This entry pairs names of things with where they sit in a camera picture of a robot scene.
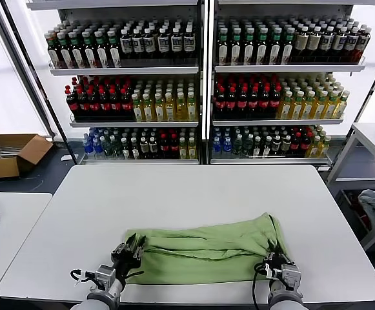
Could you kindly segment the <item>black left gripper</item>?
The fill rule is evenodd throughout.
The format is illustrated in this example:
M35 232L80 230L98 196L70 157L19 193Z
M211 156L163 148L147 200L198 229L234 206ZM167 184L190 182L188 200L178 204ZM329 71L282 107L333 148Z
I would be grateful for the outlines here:
M141 267L141 257L144 251L146 236L137 240L137 236L130 236L125 244L119 245L111 253L113 268L117 279L127 279L130 271Z

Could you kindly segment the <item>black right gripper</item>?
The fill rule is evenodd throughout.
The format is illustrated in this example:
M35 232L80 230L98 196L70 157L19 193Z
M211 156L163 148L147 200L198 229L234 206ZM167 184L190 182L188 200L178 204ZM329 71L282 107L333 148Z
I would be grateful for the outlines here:
M285 245L278 242L277 252L274 251L275 245L269 242L267 257L263 260L266 278L281 278L283 265L288 265L290 263L290 260L287 258L288 254Z

